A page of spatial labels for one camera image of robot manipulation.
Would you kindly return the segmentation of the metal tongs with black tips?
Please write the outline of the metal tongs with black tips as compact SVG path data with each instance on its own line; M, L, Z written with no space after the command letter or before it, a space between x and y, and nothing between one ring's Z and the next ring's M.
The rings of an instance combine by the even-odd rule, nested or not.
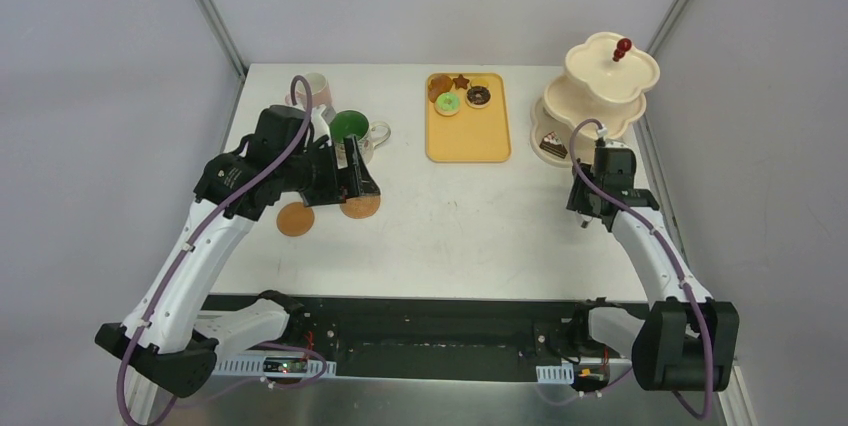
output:
M592 222L593 218L583 214L577 214L578 225L581 229L586 229Z

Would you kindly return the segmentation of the chocolate cake slice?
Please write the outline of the chocolate cake slice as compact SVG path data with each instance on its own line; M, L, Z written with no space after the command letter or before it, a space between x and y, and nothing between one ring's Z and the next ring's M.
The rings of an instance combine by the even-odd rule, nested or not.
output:
M567 147L555 131L551 131L543 136L540 140L539 147L542 151L559 159L565 159L568 156Z

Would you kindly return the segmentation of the green frosted donut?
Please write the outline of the green frosted donut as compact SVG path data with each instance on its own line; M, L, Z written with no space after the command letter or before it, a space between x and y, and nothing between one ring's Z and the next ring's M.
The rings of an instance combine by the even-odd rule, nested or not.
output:
M456 115L461 106L460 98L453 92L441 93L435 100L434 108L442 116Z

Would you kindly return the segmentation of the chocolate sprinkled donut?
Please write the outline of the chocolate sprinkled donut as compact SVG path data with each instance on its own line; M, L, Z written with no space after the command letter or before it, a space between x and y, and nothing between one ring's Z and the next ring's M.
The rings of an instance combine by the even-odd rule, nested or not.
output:
M491 101L491 91L485 86L472 86L466 91L465 100L469 107L482 109Z

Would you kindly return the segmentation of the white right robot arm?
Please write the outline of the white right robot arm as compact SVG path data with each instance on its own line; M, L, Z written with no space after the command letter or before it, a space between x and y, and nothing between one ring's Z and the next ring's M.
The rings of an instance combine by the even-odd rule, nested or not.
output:
M575 168L567 208L599 219L623 247L648 300L648 316L618 320L604 306L569 326L569 346L583 356L605 344L629 353L646 391L723 391L731 379L739 313L694 277L661 224L657 200L636 188L636 169L629 147L597 141L592 163Z

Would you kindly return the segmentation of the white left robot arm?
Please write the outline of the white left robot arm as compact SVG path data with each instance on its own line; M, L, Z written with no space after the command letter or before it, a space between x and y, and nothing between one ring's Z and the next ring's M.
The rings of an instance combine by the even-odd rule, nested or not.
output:
M122 322L100 327L96 344L178 398L199 391L221 362L263 342L297 348L305 308L278 291L218 318L199 313L237 245L283 194L299 194L306 207L379 194L355 137L344 137L343 146L340 164L334 142L305 111L264 109L253 133L207 163L155 283Z

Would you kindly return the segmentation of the light woven round coaster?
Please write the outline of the light woven round coaster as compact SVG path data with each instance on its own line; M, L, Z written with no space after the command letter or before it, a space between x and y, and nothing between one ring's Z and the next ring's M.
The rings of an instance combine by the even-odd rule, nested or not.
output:
M349 198L340 205L341 212L352 219L365 219L373 216L381 205L380 195Z

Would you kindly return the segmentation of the orange round coaster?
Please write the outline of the orange round coaster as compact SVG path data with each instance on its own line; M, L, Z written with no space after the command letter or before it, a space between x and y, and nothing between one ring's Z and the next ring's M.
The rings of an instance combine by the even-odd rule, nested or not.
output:
M315 214L302 202L292 202L282 207L276 217L278 231L287 237L299 237L309 232L315 223Z

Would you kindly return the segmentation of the floral mug with green inside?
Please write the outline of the floral mug with green inside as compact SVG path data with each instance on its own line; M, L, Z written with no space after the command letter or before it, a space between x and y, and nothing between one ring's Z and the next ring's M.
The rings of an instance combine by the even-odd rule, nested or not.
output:
M340 166L346 166L344 140L348 136L355 138L359 153L368 164L373 159L374 151L390 138L392 131L386 122L370 121L360 111L346 110L338 112L333 118L330 123L330 133L337 161Z

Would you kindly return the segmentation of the pink mug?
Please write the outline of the pink mug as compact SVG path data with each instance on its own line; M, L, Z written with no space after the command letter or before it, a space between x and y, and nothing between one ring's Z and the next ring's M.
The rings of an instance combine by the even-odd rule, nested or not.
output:
M288 94L285 98L285 104L289 106L304 106L307 97L311 97L314 107L320 105L330 107L332 105L332 94L327 78L320 73L314 72L305 73L302 77L309 85L309 90L305 89L301 81L296 81L293 93Z

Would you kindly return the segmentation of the cream three-tier cake stand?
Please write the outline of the cream three-tier cake stand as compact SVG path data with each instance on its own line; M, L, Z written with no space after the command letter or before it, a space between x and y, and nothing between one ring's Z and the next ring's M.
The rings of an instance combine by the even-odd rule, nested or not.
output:
M597 32L565 55L563 73L553 79L531 109L530 145L543 162L569 168L577 157L590 162L598 134L589 127L577 133L576 147L569 138L579 123L594 118L611 140L624 136L646 112L646 93L659 82L661 69L649 53L615 32ZM559 159L539 147L555 131L568 149Z

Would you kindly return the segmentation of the yellow plastic tray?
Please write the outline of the yellow plastic tray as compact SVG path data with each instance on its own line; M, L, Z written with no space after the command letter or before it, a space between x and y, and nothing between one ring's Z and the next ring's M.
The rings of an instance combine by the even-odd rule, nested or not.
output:
M451 78L462 74L472 86L485 86L491 91L489 105L482 109L469 107L467 90L456 90L461 101L460 110L453 116L442 116L427 97L429 80L440 74ZM509 119L503 79L492 72L437 72L426 80L425 87L425 137L426 154L441 163L501 163L512 153Z

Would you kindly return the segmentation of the star-shaped chocolate cookie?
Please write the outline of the star-shaped chocolate cookie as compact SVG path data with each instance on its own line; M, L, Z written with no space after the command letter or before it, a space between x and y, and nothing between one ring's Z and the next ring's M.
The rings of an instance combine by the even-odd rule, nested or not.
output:
M453 88L456 90L467 90L470 85L470 80L462 74L458 74L451 78Z

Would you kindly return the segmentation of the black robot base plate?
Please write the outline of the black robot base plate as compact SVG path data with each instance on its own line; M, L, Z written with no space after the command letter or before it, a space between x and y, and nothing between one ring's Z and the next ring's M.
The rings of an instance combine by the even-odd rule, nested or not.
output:
M288 344L312 347L337 377L534 382L539 366L589 361L589 300L495 301L299 296Z

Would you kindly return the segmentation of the left aluminium frame post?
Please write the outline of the left aluminium frame post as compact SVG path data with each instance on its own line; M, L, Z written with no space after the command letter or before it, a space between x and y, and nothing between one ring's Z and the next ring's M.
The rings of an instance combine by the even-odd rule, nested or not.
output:
M241 83L246 80L248 65L238 50L229 28L214 0L195 0L210 31L218 42L234 74Z

